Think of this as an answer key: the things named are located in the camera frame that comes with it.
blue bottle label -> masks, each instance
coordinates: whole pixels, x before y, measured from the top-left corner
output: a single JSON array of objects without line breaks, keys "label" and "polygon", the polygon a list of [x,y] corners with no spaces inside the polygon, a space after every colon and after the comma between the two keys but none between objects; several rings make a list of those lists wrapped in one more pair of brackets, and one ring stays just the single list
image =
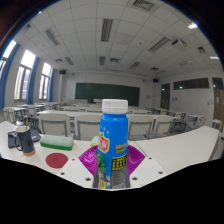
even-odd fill
[{"label": "blue bottle label", "polygon": [[101,118],[97,149],[98,188],[125,187],[128,154],[128,119],[126,115],[104,114]]}]

ceiling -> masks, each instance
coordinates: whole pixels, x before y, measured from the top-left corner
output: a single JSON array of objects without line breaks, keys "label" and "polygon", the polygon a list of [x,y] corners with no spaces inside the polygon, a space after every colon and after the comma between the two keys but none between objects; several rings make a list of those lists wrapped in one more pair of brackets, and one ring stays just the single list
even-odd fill
[{"label": "ceiling", "polygon": [[[149,0],[153,4],[150,11],[134,6],[134,2],[62,0],[33,18],[28,23],[31,27],[27,31],[22,28],[14,40],[54,68],[68,72],[103,71],[163,78],[204,69],[222,71],[220,61],[210,59],[210,55],[217,54],[208,39],[199,29],[188,28],[186,23],[192,21],[185,15],[159,0]],[[103,19],[113,19],[108,42],[101,41]],[[49,28],[59,45],[55,46],[46,35]],[[170,41],[156,52],[149,52],[163,37]],[[178,50],[172,46],[176,39],[185,41],[187,48]],[[198,47],[206,53],[200,54]],[[104,66],[100,65],[100,56],[106,57]],[[69,65],[65,57],[70,57],[74,65]],[[110,58],[119,62],[110,62]],[[189,60],[194,62],[178,65]],[[136,61],[139,66],[129,69]]]}]

blackboard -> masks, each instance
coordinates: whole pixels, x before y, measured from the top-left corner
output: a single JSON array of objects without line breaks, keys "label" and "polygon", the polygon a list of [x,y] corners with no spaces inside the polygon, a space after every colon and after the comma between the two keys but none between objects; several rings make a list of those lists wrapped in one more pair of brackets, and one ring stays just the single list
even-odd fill
[{"label": "blackboard", "polygon": [[129,106],[139,106],[139,93],[137,87],[76,83],[75,99],[88,99],[89,103],[94,103],[93,99],[122,99],[128,100]]}]

red circle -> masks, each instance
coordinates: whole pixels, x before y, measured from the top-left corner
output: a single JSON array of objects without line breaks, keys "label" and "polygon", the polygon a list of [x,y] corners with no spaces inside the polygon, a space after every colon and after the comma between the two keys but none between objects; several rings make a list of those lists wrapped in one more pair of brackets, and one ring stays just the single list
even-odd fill
[{"label": "red circle", "polygon": [[46,157],[46,163],[52,168],[62,168],[68,161],[68,157],[62,153],[52,153]]}]

plastic bottle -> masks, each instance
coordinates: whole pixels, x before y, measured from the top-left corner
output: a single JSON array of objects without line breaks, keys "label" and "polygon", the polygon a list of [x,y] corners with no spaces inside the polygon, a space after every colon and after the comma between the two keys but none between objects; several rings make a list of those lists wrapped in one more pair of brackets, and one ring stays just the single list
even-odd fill
[{"label": "plastic bottle", "polygon": [[97,148],[99,189],[125,188],[128,155],[127,100],[104,99]]}]

